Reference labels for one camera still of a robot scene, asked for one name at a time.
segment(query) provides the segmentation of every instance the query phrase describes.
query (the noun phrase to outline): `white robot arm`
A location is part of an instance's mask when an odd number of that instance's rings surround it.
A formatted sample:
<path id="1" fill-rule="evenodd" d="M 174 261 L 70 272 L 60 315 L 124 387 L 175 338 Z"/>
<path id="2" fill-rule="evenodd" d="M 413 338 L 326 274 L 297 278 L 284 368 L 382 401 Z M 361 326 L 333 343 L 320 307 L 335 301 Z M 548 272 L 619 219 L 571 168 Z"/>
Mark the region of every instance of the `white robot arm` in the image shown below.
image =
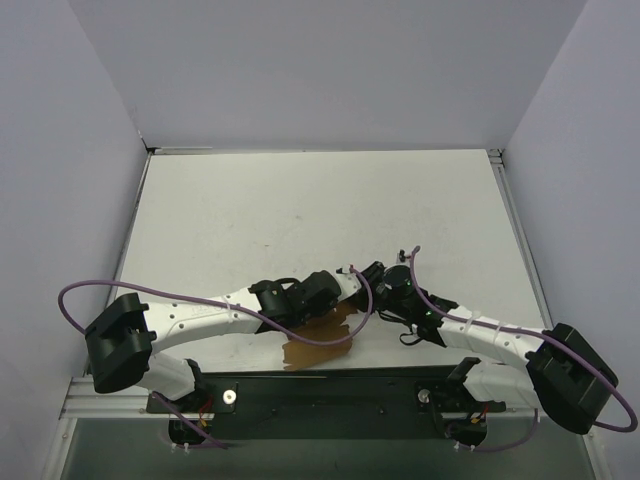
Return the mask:
<path id="1" fill-rule="evenodd" d="M 374 262 L 362 274 L 339 269 L 335 273 L 315 272 L 303 281 L 263 280 L 211 298 L 207 305 L 142 304 L 137 294 L 126 294 L 86 329 L 94 386 L 98 393 L 110 393 L 138 385 L 175 404 L 193 405 L 202 372 L 196 362 L 173 358 L 163 350 L 227 333 L 287 331 L 309 318 L 323 316 L 338 302 L 349 301 L 361 311 L 376 311 L 383 319 L 393 318 L 411 327 L 424 340 L 493 359 L 467 362 L 461 378 L 464 395 L 479 405 L 542 406 L 565 428 L 576 433 L 588 431 L 609 397 L 588 372 L 542 339 L 505 331 L 517 328 L 514 325 L 474 315 L 455 302 L 420 292 L 438 309 L 429 308 L 416 294 L 406 265 L 386 268 Z M 438 313 L 443 311 L 469 322 L 449 320 Z M 495 325 L 496 329 L 474 322 Z M 590 358 L 612 384 L 617 384 L 613 372 L 574 329 L 559 325 L 548 333 L 554 334 L 558 328 L 563 343 Z"/>

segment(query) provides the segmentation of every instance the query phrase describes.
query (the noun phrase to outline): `purple wire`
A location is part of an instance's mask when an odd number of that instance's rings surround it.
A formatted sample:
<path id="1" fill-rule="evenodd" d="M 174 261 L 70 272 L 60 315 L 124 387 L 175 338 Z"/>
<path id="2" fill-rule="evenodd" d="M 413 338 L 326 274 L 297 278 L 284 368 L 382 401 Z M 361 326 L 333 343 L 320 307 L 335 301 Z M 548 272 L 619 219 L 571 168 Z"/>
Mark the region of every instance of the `purple wire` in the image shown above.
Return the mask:
<path id="1" fill-rule="evenodd" d="M 351 273 L 355 274 L 358 277 L 358 280 L 360 280 L 360 283 L 362 283 L 362 285 L 364 285 L 365 289 L 367 290 L 367 296 L 368 296 L 367 313 L 365 314 L 364 318 L 362 319 L 362 322 L 360 322 L 360 324 L 353 330 L 353 332 L 349 333 L 349 335 L 347 335 L 347 336 L 345 336 L 343 338 L 339 338 L 337 340 L 331 340 L 331 341 L 328 341 L 328 342 L 319 342 L 319 341 L 316 341 L 316 340 L 309 340 L 307 338 L 301 337 L 300 335 L 298 335 L 296 333 L 293 333 L 291 330 L 288 330 L 287 328 L 285 328 L 285 327 L 279 325 L 278 323 L 274 322 L 270 318 L 265 317 L 264 315 L 261 315 L 258 312 L 254 312 L 253 310 L 250 310 L 248 308 L 242 307 L 240 305 L 231 305 L 231 304 L 227 304 L 225 302 L 218 302 L 216 300 L 210 300 L 208 298 L 191 297 L 191 296 L 188 296 L 188 295 L 179 295 L 177 293 L 163 292 L 161 290 L 155 290 L 153 288 L 143 287 L 142 285 L 136 285 L 134 283 L 127 283 L 127 282 L 119 282 L 119 281 L 116 281 L 116 280 L 84 280 L 82 282 L 76 282 L 76 283 L 72 283 L 70 285 L 67 285 L 62 290 L 60 290 L 60 293 L 58 294 L 58 308 L 60 309 L 60 312 L 62 313 L 64 318 L 66 318 L 67 321 L 71 324 L 71 326 L 84 335 L 86 333 L 85 329 L 78 322 L 76 322 L 73 319 L 73 317 L 69 314 L 69 311 L 67 310 L 67 307 L 64 304 L 64 296 L 68 292 L 70 292 L 71 290 L 74 290 L 76 288 L 94 286 L 94 285 L 104 285 L 104 286 L 109 286 L 109 287 L 128 288 L 130 290 L 137 290 L 139 292 L 148 293 L 150 295 L 155 295 L 156 297 L 163 297 L 163 298 L 169 298 L 169 299 L 172 299 L 172 300 L 180 300 L 180 301 L 189 302 L 189 303 L 197 303 L 197 304 L 209 305 L 209 306 L 212 306 L 212 307 L 229 308 L 231 310 L 236 310 L 238 312 L 243 312 L 243 313 L 246 313 L 248 315 L 252 315 L 252 316 L 256 317 L 259 320 L 262 320 L 263 322 L 271 325 L 276 330 L 280 330 L 281 332 L 286 333 L 289 337 L 295 338 L 296 340 L 298 340 L 298 341 L 300 341 L 302 343 L 306 343 L 308 345 L 315 345 L 315 346 L 318 346 L 318 347 L 330 347 L 330 346 L 334 346 L 334 345 L 339 345 L 339 344 L 341 344 L 343 342 L 346 342 L 348 340 L 351 340 L 353 337 L 355 337 L 360 332 L 360 330 L 362 330 L 364 328 L 364 326 L 367 324 L 367 322 L 369 321 L 369 318 L 371 317 L 371 315 L 373 313 L 373 293 L 371 292 L 371 287 L 369 286 L 369 283 L 367 282 L 366 278 L 364 278 L 364 275 L 362 275 L 355 268 L 351 267 L 349 271 Z M 210 444 L 207 444 L 207 445 L 199 445 L 199 446 L 195 446 L 194 445 L 193 448 L 211 448 L 211 447 L 217 447 L 217 448 L 223 448 L 223 449 L 228 448 L 224 443 L 222 443 L 219 440 L 216 440 L 211 435 L 209 435 L 207 432 L 205 432 L 204 430 L 199 428 L 197 425 L 194 425 L 192 422 L 190 422 L 184 415 L 182 415 L 176 408 L 174 408 L 171 405 L 171 403 L 169 401 L 167 401 L 160 393 L 152 392 L 151 396 L 157 398 L 158 401 L 160 403 L 162 403 L 163 406 L 167 410 L 169 410 L 176 417 L 178 417 L 180 419 L 180 421 L 182 421 L 182 423 L 184 423 L 186 426 L 191 428 L 193 431 L 197 432 L 202 437 L 204 437 L 207 440 L 209 440 L 209 442 L 211 442 Z"/>
<path id="2" fill-rule="evenodd" d="M 202 304 L 202 305 L 209 305 L 211 307 L 229 308 L 231 310 L 235 310 L 235 311 L 238 311 L 238 312 L 246 313 L 246 314 L 251 315 L 251 316 L 253 316 L 253 317 L 255 317 L 255 318 L 259 319 L 259 320 L 262 320 L 264 323 L 272 326 L 276 330 L 280 330 L 281 332 L 286 333 L 289 337 L 295 338 L 299 342 L 306 343 L 307 345 L 315 345 L 317 347 L 332 347 L 334 345 L 339 345 L 339 344 L 344 343 L 344 342 L 346 342 L 348 340 L 351 340 L 353 337 L 355 337 L 360 332 L 360 330 L 362 330 L 364 328 L 364 326 L 369 321 L 369 318 L 371 317 L 371 314 L 373 313 L 373 293 L 371 292 L 371 287 L 369 286 L 369 283 L 364 278 L 364 276 L 359 271 L 357 271 L 355 268 L 351 267 L 350 272 L 354 273 L 358 277 L 358 280 L 360 280 L 360 283 L 362 283 L 362 285 L 364 285 L 365 289 L 367 290 L 367 295 L 368 295 L 368 298 L 369 298 L 369 302 L 368 302 L 368 305 L 367 305 L 367 313 L 365 314 L 364 318 L 362 319 L 362 322 L 360 322 L 360 324 L 353 330 L 353 332 L 349 333 L 349 335 L 347 335 L 345 337 L 342 337 L 342 338 L 339 338 L 337 340 L 330 340 L 328 342 L 320 342 L 320 341 L 317 341 L 317 340 L 310 340 L 308 338 L 304 338 L 304 337 L 298 335 L 297 333 L 293 333 L 291 330 L 288 330 L 287 328 L 283 327 L 282 325 L 279 325 L 278 323 L 274 322 L 270 318 L 265 317 L 264 315 L 262 315 L 262 314 L 260 314 L 258 312 L 254 312 L 253 310 L 250 310 L 248 308 L 242 307 L 240 305 L 231 305 L 231 304 L 228 304 L 228 303 L 225 303 L 225 302 L 219 302 L 217 300 L 211 300 L 211 299 L 208 299 L 208 298 L 191 297 L 191 296 L 188 296 L 188 295 L 180 295 L 180 294 L 177 294 L 177 293 L 163 292 L 161 290 L 156 290 L 154 288 L 148 288 L 148 287 L 143 287 L 142 285 L 136 285 L 135 283 L 119 282 L 119 281 L 116 281 L 116 280 L 83 280 L 82 282 L 76 282 L 76 283 L 72 283 L 70 285 L 67 285 L 62 290 L 60 290 L 60 293 L 58 294 L 58 307 L 60 308 L 60 312 L 62 312 L 62 315 L 64 316 L 64 318 L 67 319 L 67 321 L 71 324 L 71 326 L 73 326 L 76 330 L 78 330 L 80 333 L 82 333 L 84 335 L 85 334 L 85 329 L 83 327 L 81 327 L 80 324 L 78 324 L 78 322 L 76 322 L 73 319 L 73 317 L 71 317 L 71 315 L 69 314 L 67 308 L 65 307 L 65 305 L 64 305 L 64 296 L 68 292 L 70 292 L 71 290 L 74 290 L 76 288 L 93 286 L 93 285 L 105 285 L 105 286 L 109 286 L 109 287 L 128 288 L 130 290 L 137 290 L 139 292 L 148 293 L 150 295 L 155 295 L 156 297 L 169 298 L 171 300 L 180 300 L 182 302 L 198 303 L 198 304 Z"/>
<path id="3" fill-rule="evenodd" d="M 519 447 L 522 444 L 527 443 L 529 440 L 531 440 L 531 438 L 533 438 L 533 435 L 536 433 L 536 430 L 538 430 L 538 423 L 539 423 L 539 419 L 540 419 L 540 414 L 538 412 L 537 408 L 533 409 L 533 423 L 531 424 L 531 428 L 529 428 L 529 431 L 527 432 L 527 434 L 522 437 L 519 440 L 516 440 L 515 442 L 511 442 L 511 443 L 507 443 L 506 445 L 500 445 L 497 447 L 471 447 L 470 445 L 465 445 L 464 443 L 460 443 L 458 442 L 458 445 L 460 445 L 462 448 L 464 448 L 465 450 L 469 450 L 471 452 L 477 452 L 477 453 L 498 453 L 498 452 L 504 452 L 506 450 L 511 450 L 512 448 L 516 448 Z M 453 423 L 450 423 L 449 426 L 447 427 L 447 435 L 451 436 L 451 427 L 453 426 Z"/>
<path id="4" fill-rule="evenodd" d="M 465 323 L 466 324 L 469 321 L 468 318 L 456 317 L 455 315 L 451 315 L 451 314 L 449 314 L 447 312 L 444 312 L 444 311 L 440 310 L 436 305 L 433 304 L 432 301 L 430 301 L 427 298 L 427 296 L 424 293 L 422 293 L 422 290 L 418 286 L 418 280 L 416 278 L 416 271 L 415 271 L 415 258 L 416 258 L 416 255 L 417 255 L 417 253 L 419 251 L 420 251 L 420 246 L 418 245 L 411 252 L 411 259 L 410 259 L 411 281 L 413 282 L 413 287 L 416 289 L 416 292 L 418 293 L 418 296 L 422 299 L 422 301 L 431 310 L 436 312 L 438 315 L 441 315 L 444 318 L 448 318 L 449 320 L 453 320 L 454 322 L 460 322 L 460 323 Z M 480 327 L 485 327 L 485 328 L 490 328 L 492 330 L 497 330 L 498 329 L 497 325 L 493 325 L 493 324 L 487 323 L 487 322 L 473 320 L 472 323 L 474 325 L 478 325 Z M 515 333 L 517 335 L 528 335 L 530 337 L 539 338 L 540 340 L 543 340 L 543 341 L 553 345 L 558 350 L 561 350 L 563 353 L 567 354 L 569 357 L 571 357 L 573 360 L 575 360 L 581 367 L 583 367 L 586 371 L 588 371 L 591 375 L 596 377 L 598 379 L 598 381 L 604 385 L 604 387 L 607 389 L 607 391 L 609 393 L 611 393 L 611 395 L 613 395 L 615 397 L 615 399 L 618 400 L 618 402 L 620 402 L 620 405 L 622 405 L 622 408 L 625 409 L 625 411 L 629 415 L 629 419 L 630 419 L 630 423 L 626 427 L 620 427 L 618 425 L 610 425 L 608 423 L 602 423 L 602 422 L 593 422 L 593 424 L 596 427 L 604 428 L 606 430 L 611 430 L 611 431 L 614 431 L 614 432 L 621 432 L 621 433 L 633 432 L 638 428 L 638 417 L 636 415 L 636 412 L 633 411 L 633 408 L 631 407 L 631 405 L 629 404 L 627 399 L 622 396 L 622 394 L 616 389 L 616 387 L 614 385 L 611 384 L 611 382 L 609 382 L 607 377 L 605 377 L 595 367 L 593 367 L 589 362 L 587 362 L 584 358 L 582 358 L 580 355 L 575 353 L 569 347 L 564 345 L 562 342 L 556 340 L 553 337 L 550 337 L 549 335 L 545 335 L 544 333 L 534 332 L 532 330 L 526 330 L 526 329 L 520 328 L 520 327 L 517 327 L 517 328 L 501 327 L 500 331 L 501 332 L 507 332 L 507 333 Z"/>

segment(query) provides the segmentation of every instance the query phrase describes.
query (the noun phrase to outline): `purple cable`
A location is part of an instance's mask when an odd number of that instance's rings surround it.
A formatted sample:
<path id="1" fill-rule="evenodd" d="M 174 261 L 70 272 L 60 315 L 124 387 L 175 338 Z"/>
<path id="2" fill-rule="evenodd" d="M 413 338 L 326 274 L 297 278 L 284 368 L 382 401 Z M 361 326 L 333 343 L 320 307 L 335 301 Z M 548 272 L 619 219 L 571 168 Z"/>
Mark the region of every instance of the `purple cable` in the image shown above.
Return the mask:
<path id="1" fill-rule="evenodd" d="M 416 255 L 417 255 L 417 253 L 419 251 L 420 251 L 420 246 L 418 245 L 411 252 L 411 259 L 410 259 L 411 281 L 413 282 L 413 287 L 416 289 L 416 292 L 418 293 L 418 296 L 422 299 L 422 301 L 431 310 L 436 312 L 438 315 L 441 315 L 444 318 L 448 318 L 449 320 L 453 320 L 454 322 L 460 322 L 460 323 L 465 323 L 466 324 L 469 321 L 468 318 L 456 317 L 455 315 L 450 315 L 449 313 L 440 310 L 436 305 L 433 304 L 432 301 L 430 301 L 427 298 L 427 296 L 424 293 L 422 293 L 422 290 L 420 290 L 420 287 L 418 286 L 418 280 L 416 278 L 416 271 L 415 271 L 415 258 L 416 258 Z M 482 321 L 478 321 L 478 320 L 473 320 L 472 323 L 474 325 L 478 325 L 480 327 L 485 327 L 485 328 L 490 328 L 492 330 L 497 330 L 497 328 L 498 328 L 496 325 L 492 325 L 490 323 L 482 322 Z M 627 399 L 624 398 L 620 392 L 618 392 L 616 387 L 613 386 L 611 384 L 611 382 L 609 382 L 607 377 L 605 377 L 595 367 L 593 367 L 589 362 L 587 362 L 584 358 L 582 358 L 580 355 L 575 353 L 569 347 L 564 345 L 562 342 L 556 340 L 553 337 L 550 337 L 549 335 L 545 335 L 544 333 L 538 333 L 538 332 L 534 332 L 532 330 L 526 330 L 526 329 L 520 328 L 520 327 L 517 327 L 517 328 L 501 327 L 500 331 L 501 332 L 507 332 L 507 333 L 515 333 L 517 335 L 528 335 L 530 337 L 539 338 L 540 340 L 543 340 L 543 341 L 553 345 L 558 350 L 561 350 L 563 353 L 567 354 L 569 357 L 571 357 L 573 360 L 575 360 L 581 367 L 583 367 L 586 371 L 588 371 L 591 375 L 596 377 L 598 379 L 598 381 L 604 385 L 604 387 L 607 389 L 607 391 L 609 393 L 611 393 L 611 395 L 613 395 L 615 397 L 615 399 L 618 400 L 618 402 L 620 402 L 620 405 L 622 405 L 622 408 L 625 409 L 625 411 L 629 415 L 629 419 L 630 419 L 630 423 L 626 427 L 619 427 L 617 425 L 609 425 L 608 423 L 602 423 L 602 422 L 593 422 L 593 424 L 596 427 L 604 428 L 606 430 L 611 430 L 611 431 L 614 431 L 614 432 L 621 432 L 621 433 L 630 433 L 630 432 L 635 431 L 638 428 L 638 417 L 636 415 L 636 412 L 633 411 L 633 408 L 631 407 L 631 405 L 629 404 Z"/>
<path id="2" fill-rule="evenodd" d="M 128 288 L 130 290 L 137 290 L 137 291 L 140 291 L 140 292 L 143 292 L 143 293 L 148 293 L 150 295 L 155 295 L 156 297 L 163 297 L 163 298 L 169 298 L 169 299 L 172 299 L 172 300 L 180 300 L 180 301 L 189 302 L 189 303 L 197 303 L 197 304 L 209 305 L 209 306 L 212 306 L 212 307 L 230 308 L 231 310 L 236 310 L 238 312 L 243 312 L 243 313 L 252 315 L 252 316 L 256 317 L 257 319 L 262 320 L 263 322 L 271 325 L 276 330 L 280 330 L 281 332 L 286 333 L 289 337 L 295 338 L 296 340 L 298 340 L 298 341 L 300 341 L 302 343 L 306 343 L 308 345 L 315 345 L 315 346 L 318 346 L 318 347 L 330 347 L 330 346 L 334 346 L 334 345 L 339 345 L 339 344 L 341 344 L 343 342 L 346 342 L 348 340 L 351 340 L 353 337 L 355 337 L 360 332 L 360 330 L 362 330 L 364 328 L 364 326 L 367 324 L 367 322 L 369 321 L 369 318 L 371 317 L 371 315 L 373 313 L 373 293 L 371 292 L 371 287 L 369 286 L 369 283 L 364 278 L 364 276 L 359 271 L 357 271 L 355 268 L 351 267 L 350 268 L 350 272 L 355 274 L 358 277 L 358 280 L 360 280 L 360 283 L 362 283 L 362 285 L 364 285 L 365 289 L 367 290 L 367 296 L 368 296 L 368 299 L 369 299 L 368 300 L 368 305 L 367 305 L 367 313 L 365 314 L 364 318 L 362 319 L 362 322 L 360 322 L 360 324 L 353 330 L 353 332 L 349 333 L 349 335 L 347 335 L 347 336 L 345 336 L 343 338 L 339 338 L 337 340 L 331 340 L 331 341 L 328 341 L 328 342 L 319 342 L 319 341 L 316 341 L 316 340 L 309 340 L 307 338 L 301 337 L 300 335 L 298 335 L 296 333 L 293 333 L 291 330 L 288 330 L 285 327 L 277 324 L 276 322 L 274 322 L 270 318 L 267 318 L 264 315 L 259 314 L 258 312 L 254 312 L 253 310 L 249 310 L 248 308 L 241 307 L 240 305 L 231 305 L 231 304 L 227 304 L 225 302 L 218 302 L 216 300 L 210 300 L 208 298 L 191 297 L 191 296 L 188 296 L 188 295 L 179 295 L 179 294 L 176 294 L 176 293 L 163 292 L 161 290 L 155 290 L 153 288 L 143 287 L 141 285 L 136 285 L 134 283 L 119 282 L 119 281 L 116 281 L 116 280 L 84 280 L 82 282 L 76 282 L 76 283 L 72 283 L 70 285 L 67 285 L 62 290 L 60 290 L 60 293 L 58 294 L 58 308 L 60 309 L 60 312 L 62 313 L 64 318 L 66 318 L 67 321 L 71 324 L 71 326 L 84 335 L 85 334 L 85 329 L 78 322 L 76 322 L 73 319 L 73 317 L 69 314 L 69 311 L 67 310 L 67 307 L 64 304 L 64 296 L 68 292 L 70 292 L 71 290 L 74 290 L 76 288 L 93 286 L 93 285 L 104 285 L 104 286 L 109 286 L 109 287 Z M 184 415 L 182 415 L 177 409 L 175 409 L 171 405 L 171 403 L 169 401 L 167 401 L 160 393 L 152 392 L 151 395 L 153 397 L 157 398 L 158 401 L 160 403 L 162 403 L 167 410 L 169 410 L 176 417 L 178 417 L 180 419 L 180 421 L 182 421 L 182 423 L 184 423 L 190 429 L 194 430 L 200 436 L 202 436 L 202 437 L 206 438 L 207 440 L 209 440 L 209 442 L 211 442 L 210 444 L 199 445 L 199 446 L 197 446 L 197 448 L 211 448 L 211 447 L 217 447 L 217 448 L 223 448 L 223 449 L 227 448 L 227 446 L 224 443 L 222 443 L 219 440 L 216 440 L 211 435 L 209 435 L 207 432 L 205 432 L 204 430 L 199 428 L 197 425 L 194 425 L 193 423 L 191 423 Z"/>
<path id="3" fill-rule="evenodd" d="M 504 452 L 506 450 L 511 450 L 512 448 L 516 448 L 519 447 L 520 445 L 523 445 L 525 443 L 527 443 L 529 440 L 531 440 L 531 438 L 533 438 L 533 435 L 536 433 L 536 430 L 538 430 L 538 423 L 540 421 L 540 415 L 538 412 L 537 408 L 533 409 L 533 423 L 531 424 L 531 428 L 529 428 L 529 431 L 527 432 L 527 434 L 522 437 L 519 440 L 516 440 L 515 442 L 511 442 L 511 443 L 507 443 L 506 445 L 500 445 L 497 447 L 471 447 L 469 445 L 465 445 L 464 443 L 460 443 L 458 442 L 458 445 L 460 445 L 462 448 L 464 448 L 465 450 L 469 450 L 471 452 L 477 452 L 477 453 L 498 453 L 498 452 Z M 447 435 L 451 436 L 451 427 L 453 426 L 453 423 L 450 423 L 449 426 L 447 427 Z"/>
<path id="4" fill-rule="evenodd" d="M 210 300 L 208 298 L 191 297 L 188 295 L 179 295 L 177 293 L 163 292 L 161 290 L 143 287 L 142 285 L 136 285 L 134 283 L 127 283 L 127 282 L 119 282 L 116 280 L 84 280 L 82 282 L 76 282 L 76 283 L 67 285 L 62 290 L 60 290 L 60 293 L 58 294 L 58 307 L 60 308 L 60 312 L 62 312 L 62 315 L 64 316 L 64 318 L 67 319 L 67 321 L 71 324 L 71 326 L 73 326 L 76 330 L 78 330 L 80 333 L 84 335 L 85 329 L 82 328 L 80 324 L 78 324 L 78 322 L 76 322 L 67 311 L 67 308 L 64 305 L 64 296 L 68 292 L 76 288 L 87 287 L 92 285 L 105 285 L 108 287 L 128 288 L 130 290 L 137 290 L 139 292 L 155 295 L 156 297 L 169 298 L 171 300 L 180 300 L 182 302 L 198 303 L 202 305 L 209 305 L 211 307 L 229 308 L 231 310 L 246 313 L 259 320 L 262 320 L 264 323 L 272 326 L 276 330 L 280 330 L 281 332 L 286 333 L 289 337 L 295 338 L 296 340 L 302 343 L 306 343 L 307 345 L 315 345 L 317 347 L 332 347 L 334 345 L 339 345 L 348 340 L 351 340 L 353 337 L 355 337 L 360 332 L 360 330 L 364 328 L 364 326 L 369 321 L 369 317 L 371 317 L 371 314 L 373 313 L 373 293 L 371 292 L 371 287 L 369 286 L 369 283 L 364 278 L 364 276 L 355 268 L 351 267 L 350 272 L 354 273 L 358 277 L 358 280 L 360 280 L 360 283 L 362 283 L 362 285 L 364 285 L 365 289 L 367 290 L 367 295 L 369 297 L 369 302 L 367 305 L 367 313 L 362 319 L 362 322 L 360 322 L 360 325 L 358 325 L 353 330 L 353 332 L 349 333 L 349 335 L 339 338 L 337 340 L 330 340 L 328 342 L 319 342 L 317 340 L 309 340 L 307 338 L 301 337 L 297 333 L 293 333 L 291 330 L 286 329 L 285 327 L 283 327 L 282 325 L 279 325 L 278 323 L 274 322 L 270 318 L 265 317 L 264 315 L 261 315 L 258 312 L 254 312 L 253 310 L 242 307 L 240 305 L 231 305 L 225 302 L 219 302 L 217 300 Z"/>

